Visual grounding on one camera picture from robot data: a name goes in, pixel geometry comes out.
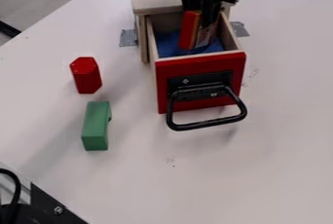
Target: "black cable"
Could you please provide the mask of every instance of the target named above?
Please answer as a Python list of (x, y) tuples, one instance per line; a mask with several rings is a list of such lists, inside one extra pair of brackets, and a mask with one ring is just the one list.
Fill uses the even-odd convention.
[(5, 209), (6, 214), (2, 214), (2, 216), (0, 216), (1, 224), (14, 224), (15, 217), (19, 207), (19, 196), (21, 191), (19, 178), (13, 172), (4, 168), (0, 168), (0, 173), (6, 174), (9, 177), (11, 177), (15, 184), (15, 191), (12, 201)]

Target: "green block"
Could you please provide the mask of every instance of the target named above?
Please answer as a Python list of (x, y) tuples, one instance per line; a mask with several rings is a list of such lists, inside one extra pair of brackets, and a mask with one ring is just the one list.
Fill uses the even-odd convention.
[(107, 126), (111, 121), (108, 101), (89, 102), (87, 104), (81, 139), (86, 150), (107, 150)]

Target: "metal bracket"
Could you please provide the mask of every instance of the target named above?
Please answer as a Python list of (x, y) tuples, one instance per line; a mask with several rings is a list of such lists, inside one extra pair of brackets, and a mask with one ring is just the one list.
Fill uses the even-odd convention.
[(230, 22), (231, 26), (234, 29), (234, 33), (236, 34), (237, 37), (248, 37), (250, 36), (248, 31), (245, 29), (244, 23), (240, 21), (231, 21)]
[(122, 30), (119, 47), (132, 47), (137, 45), (136, 29)]

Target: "screw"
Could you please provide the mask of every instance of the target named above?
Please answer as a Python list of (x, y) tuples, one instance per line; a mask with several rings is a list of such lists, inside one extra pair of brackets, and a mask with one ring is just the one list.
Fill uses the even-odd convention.
[(57, 206), (55, 208), (55, 215), (62, 215), (63, 214), (63, 208), (61, 206)]

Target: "red drawer front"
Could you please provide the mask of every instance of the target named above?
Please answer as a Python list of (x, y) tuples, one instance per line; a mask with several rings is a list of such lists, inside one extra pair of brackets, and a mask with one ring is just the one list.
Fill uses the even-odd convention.
[[(156, 62), (156, 85), (159, 113), (167, 112), (167, 79), (179, 76), (232, 71), (233, 90), (237, 95), (241, 92), (241, 81), (245, 67), (246, 54), (237, 52), (216, 56), (200, 56), (170, 61)], [(233, 104), (228, 96), (193, 101), (175, 102), (175, 111), (193, 110), (206, 107)]]

